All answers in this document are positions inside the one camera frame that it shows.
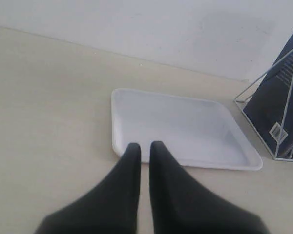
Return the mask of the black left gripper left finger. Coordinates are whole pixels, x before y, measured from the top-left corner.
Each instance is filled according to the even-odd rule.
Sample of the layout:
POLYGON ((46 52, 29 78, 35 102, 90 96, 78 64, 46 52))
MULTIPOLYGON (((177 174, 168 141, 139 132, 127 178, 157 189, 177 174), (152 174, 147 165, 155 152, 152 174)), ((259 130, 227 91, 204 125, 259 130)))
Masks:
POLYGON ((107 176, 84 196, 46 216, 37 234, 135 234, 141 183, 141 148, 128 144, 107 176))

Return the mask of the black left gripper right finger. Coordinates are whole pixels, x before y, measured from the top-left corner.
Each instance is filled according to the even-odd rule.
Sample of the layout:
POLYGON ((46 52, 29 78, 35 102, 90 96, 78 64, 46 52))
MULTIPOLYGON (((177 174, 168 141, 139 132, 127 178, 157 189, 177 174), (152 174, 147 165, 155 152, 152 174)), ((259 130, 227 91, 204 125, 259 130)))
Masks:
POLYGON ((261 218, 197 182, 165 144, 150 147, 149 192, 156 234, 268 234, 261 218))

